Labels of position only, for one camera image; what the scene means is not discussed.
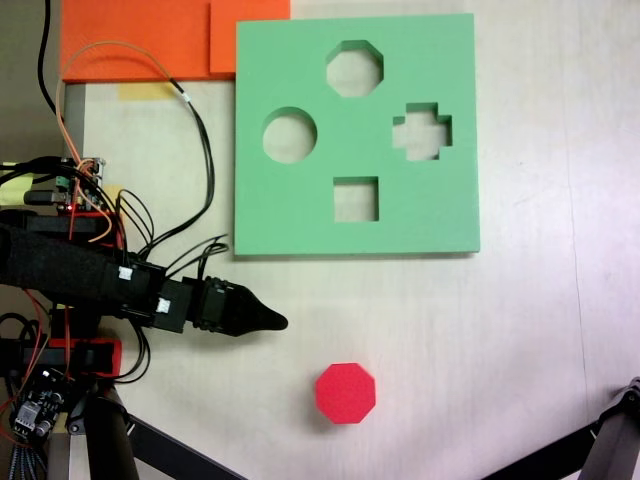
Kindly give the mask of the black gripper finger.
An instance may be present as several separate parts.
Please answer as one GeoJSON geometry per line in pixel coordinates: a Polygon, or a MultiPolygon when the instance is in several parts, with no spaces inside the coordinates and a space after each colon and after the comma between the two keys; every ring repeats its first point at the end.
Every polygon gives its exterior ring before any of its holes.
{"type": "Polygon", "coordinates": [[[230,291],[230,335],[257,331],[282,331],[287,318],[262,303],[248,288],[235,284],[230,291]]]}

